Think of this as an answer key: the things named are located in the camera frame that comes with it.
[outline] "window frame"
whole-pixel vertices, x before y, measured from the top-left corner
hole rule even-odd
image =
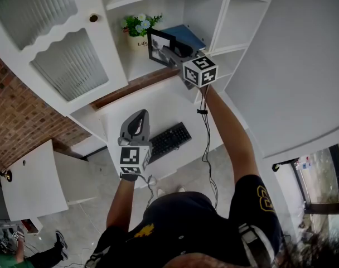
[[[329,150],[335,167],[339,193],[339,145],[333,145],[329,147]],[[294,163],[295,160],[293,160],[290,164],[296,176],[296,180],[304,200],[304,212],[306,214],[339,214],[339,203],[311,203],[302,173],[301,171],[296,170]]]

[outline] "picture frame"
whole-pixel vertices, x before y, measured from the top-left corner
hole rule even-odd
[[[147,31],[148,41],[148,57],[165,66],[170,66],[170,61],[162,54],[162,47],[168,46],[171,50],[175,50],[176,37],[168,33],[149,29]]]

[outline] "person in green shirt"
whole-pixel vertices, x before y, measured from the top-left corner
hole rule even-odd
[[[16,254],[0,253],[0,268],[52,268],[60,261],[68,259],[63,249],[67,249],[67,244],[62,233],[56,231],[57,241],[54,247],[40,253],[36,253],[25,259],[25,235],[21,229],[17,230],[17,250]]]

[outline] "tile floor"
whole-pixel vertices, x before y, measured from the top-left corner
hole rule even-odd
[[[54,232],[57,229],[60,230],[68,244],[69,259],[60,262],[59,266],[64,267],[71,263],[81,264],[82,258],[85,262],[90,257],[100,235],[105,230],[106,216],[119,184],[118,175],[107,150],[89,157],[88,160],[91,163],[91,173],[98,187],[99,197],[82,204],[71,205],[69,210],[64,212],[41,217],[43,230],[38,236],[28,236],[26,239],[26,245],[30,249],[36,251],[35,248],[37,248],[39,251],[44,251],[53,246]],[[234,194],[234,176],[224,146],[211,151],[209,160],[212,164],[212,177],[219,190],[217,211],[219,215],[228,217],[231,198]],[[204,193],[214,203],[214,194],[209,183],[208,165],[201,159],[197,159],[180,168],[175,174],[159,180],[153,187],[154,199],[157,187],[161,187],[166,193],[171,193],[175,192],[179,185],[185,186],[187,190]],[[142,220],[150,196],[148,188],[135,190],[130,229]],[[26,255],[32,255],[28,248]],[[80,265],[73,264],[71,267],[78,268]]]

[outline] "keyboard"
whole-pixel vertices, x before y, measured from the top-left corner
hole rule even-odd
[[[192,139],[185,125],[181,122],[167,129],[161,134],[150,139],[152,143],[152,156],[149,159],[149,164],[155,162],[164,155],[178,150],[180,146]]]

